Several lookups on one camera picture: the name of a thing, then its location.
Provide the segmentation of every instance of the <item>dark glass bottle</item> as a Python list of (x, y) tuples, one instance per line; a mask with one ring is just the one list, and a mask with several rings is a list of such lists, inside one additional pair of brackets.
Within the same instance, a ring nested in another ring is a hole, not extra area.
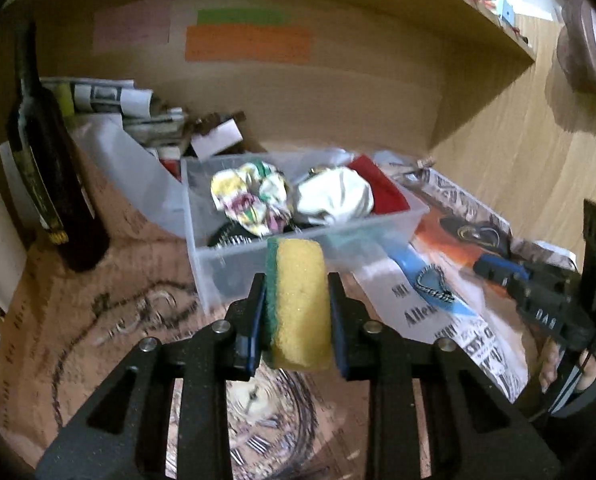
[(82, 185), (60, 107), (40, 83), (33, 22), (15, 31), (15, 72), (18, 102), (8, 124), (15, 165), (65, 263), (76, 272), (92, 269), (109, 236)]

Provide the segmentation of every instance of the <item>plastic storage box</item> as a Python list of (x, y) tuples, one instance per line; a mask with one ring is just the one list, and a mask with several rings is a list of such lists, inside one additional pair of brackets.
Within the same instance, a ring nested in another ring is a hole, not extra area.
[[(294, 153), (247, 153), (216, 156), (204, 162), (196, 158), (182, 160), (185, 190), (185, 226), (189, 261), (198, 294), (205, 311), (229, 304), (249, 294), (257, 272), (265, 272), (265, 240), (238, 246), (207, 247), (209, 237), (227, 218), (216, 210), (211, 198), (211, 177), (220, 170), (239, 168), (258, 159), (273, 164), (291, 184), (303, 180), (311, 168), (347, 164), (353, 153), (339, 149)], [(369, 216), (340, 226), (316, 227), (300, 233), (281, 235), (286, 238), (309, 238), (322, 246), (330, 271), (349, 271), (383, 257), (389, 240), (411, 240), (428, 206), (408, 190), (400, 187), (409, 202), (409, 211)]]

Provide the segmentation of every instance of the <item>black device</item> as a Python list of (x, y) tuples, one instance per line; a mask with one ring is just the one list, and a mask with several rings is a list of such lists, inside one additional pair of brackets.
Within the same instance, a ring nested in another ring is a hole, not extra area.
[(518, 313), (563, 349), (558, 378), (544, 396), (544, 409), (558, 416), (582, 371), (586, 349), (596, 357), (596, 203), (584, 201), (585, 259), (582, 274), (544, 263), (513, 263), (492, 254), (473, 266), (479, 276), (507, 289)]
[[(192, 338), (143, 339), (60, 431), (36, 478), (164, 479), (175, 378), (184, 380), (177, 478), (232, 478), (225, 380), (255, 374), (265, 291), (257, 274), (248, 298)], [(420, 478), (414, 378), (425, 399), (431, 478), (556, 476), (558, 460), (536, 430), (454, 341), (402, 338), (347, 298), (338, 274), (329, 274), (329, 292), (337, 368), (345, 380), (371, 385), (367, 480)]]

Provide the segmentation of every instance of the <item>orange sticky note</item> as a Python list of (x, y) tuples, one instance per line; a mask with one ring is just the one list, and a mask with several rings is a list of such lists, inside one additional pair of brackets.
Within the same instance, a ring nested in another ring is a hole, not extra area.
[(308, 63), (311, 31), (303, 27), (276, 27), (229, 23), (187, 28), (187, 61), (252, 59), (277, 63)]

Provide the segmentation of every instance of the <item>metal bolt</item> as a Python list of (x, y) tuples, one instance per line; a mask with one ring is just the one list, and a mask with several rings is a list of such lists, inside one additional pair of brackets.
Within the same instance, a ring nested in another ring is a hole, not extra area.
[(453, 352), (458, 348), (456, 342), (453, 339), (449, 339), (448, 337), (441, 337), (438, 339), (438, 341), (436, 341), (436, 343), (443, 352)]
[(211, 325), (211, 329), (213, 329), (216, 334), (223, 334), (231, 330), (231, 323), (226, 319), (220, 319)]
[(375, 319), (370, 319), (363, 325), (363, 330), (367, 334), (379, 334), (382, 332), (382, 323)]
[(140, 350), (143, 352), (151, 352), (158, 346), (158, 340), (155, 337), (145, 337), (140, 341)]

